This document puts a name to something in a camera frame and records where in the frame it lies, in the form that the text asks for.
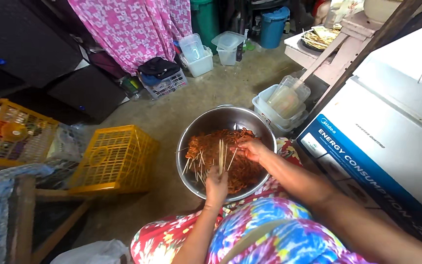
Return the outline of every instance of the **orange plastic crate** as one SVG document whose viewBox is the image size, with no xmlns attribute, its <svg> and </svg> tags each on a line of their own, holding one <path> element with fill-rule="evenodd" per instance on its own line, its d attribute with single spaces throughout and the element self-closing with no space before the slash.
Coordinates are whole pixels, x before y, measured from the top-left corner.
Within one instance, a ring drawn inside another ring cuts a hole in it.
<svg viewBox="0 0 422 264">
<path fill-rule="evenodd" d="M 159 143 L 135 125 L 97 129 L 70 182 L 72 194 L 149 191 Z"/>
<path fill-rule="evenodd" d="M 58 121 L 0 99 L 0 165 L 43 162 Z"/>
</svg>

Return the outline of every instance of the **plate of skewers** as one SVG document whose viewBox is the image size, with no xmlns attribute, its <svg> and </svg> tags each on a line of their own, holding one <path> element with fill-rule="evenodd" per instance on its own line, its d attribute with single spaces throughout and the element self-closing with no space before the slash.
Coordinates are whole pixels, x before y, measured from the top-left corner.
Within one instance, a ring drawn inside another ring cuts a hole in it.
<svg viewBox="0 0 422 264">
<path fill-rule="evenodd" d="M 332 29 L 322 25 L 314 26 L 301 36 L 301 43 L 310 50 L 323 52 L 340 32 L 340 24 L 335 24 Z"/>
</svg>

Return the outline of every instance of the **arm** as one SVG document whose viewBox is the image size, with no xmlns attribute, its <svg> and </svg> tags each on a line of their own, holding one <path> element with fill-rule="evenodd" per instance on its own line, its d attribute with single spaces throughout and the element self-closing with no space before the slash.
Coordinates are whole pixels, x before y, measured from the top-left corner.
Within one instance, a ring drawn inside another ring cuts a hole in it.
<svg viewBox="0 0 422 264">
<path fill-rule="evenodd" d="M 243 142 L 238 153 L 259 162 L 350 249 L 367 261 L 422 263 L 422 243 L 376 218 L 315 174 L 293 165 L 259 141 Z"/>
<path fill-rule="evenodd" d="M 218 166 L 212 166 L 206 179 L 206 202 L 172 264 L 204 263 L 214 224 L 227 195 L 227 172 L 218 174 Z"/>
</svg>

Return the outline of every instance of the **energy consumption label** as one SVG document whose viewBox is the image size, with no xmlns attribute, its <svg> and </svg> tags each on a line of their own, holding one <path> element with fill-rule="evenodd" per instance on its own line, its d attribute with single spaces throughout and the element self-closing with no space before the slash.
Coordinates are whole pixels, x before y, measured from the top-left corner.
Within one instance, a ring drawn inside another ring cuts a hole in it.
<svg viewBox="0 0 422 264">
<path fill-rule="evenodd" d="M 327 117 L 319 114 L 297 143 L 343 193 L 422 241 L 422 204 Z"/>
</svg>

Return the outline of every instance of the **blue plastic bucket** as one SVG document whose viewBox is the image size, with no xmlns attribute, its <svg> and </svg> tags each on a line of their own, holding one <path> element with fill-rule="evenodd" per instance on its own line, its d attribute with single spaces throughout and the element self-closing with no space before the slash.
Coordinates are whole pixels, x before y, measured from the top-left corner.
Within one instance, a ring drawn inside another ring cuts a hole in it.
<svg viewBox="0 0 422 264">
<path fill-rule="evenodd" d="M 282 7 L 274 12 L 264 13 L 262 17 L 260 45 L 264 48 L 276 48 L 283 35 L 285 21 L 289 17 L 289 9 Z"/>
</svg>

